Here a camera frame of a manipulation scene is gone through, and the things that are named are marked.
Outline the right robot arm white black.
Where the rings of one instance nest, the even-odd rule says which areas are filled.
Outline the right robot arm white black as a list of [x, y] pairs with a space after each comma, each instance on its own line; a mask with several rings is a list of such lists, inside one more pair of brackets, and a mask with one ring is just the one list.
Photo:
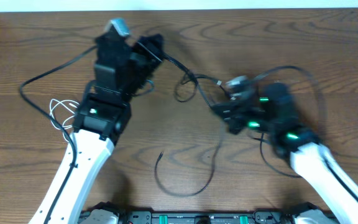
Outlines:
[[358, 185], [318, 135], [300, 121], [290, 94], [264, 94], [211, 109], [227, 123], [230, 133], [250, 128], [268, 134], [276, 155], [315, 189], [340, 223], [358, 223]]

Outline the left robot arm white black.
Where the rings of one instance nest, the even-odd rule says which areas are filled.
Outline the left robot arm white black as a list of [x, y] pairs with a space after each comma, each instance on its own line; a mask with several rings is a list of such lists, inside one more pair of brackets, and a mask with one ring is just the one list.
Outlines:
[[131, 118], [130, 101], [163, 61], [163, 37], [95, 40], [95, 78], [85, 88], [62, 163], [31, 223], [76, 223], [92, 185]]

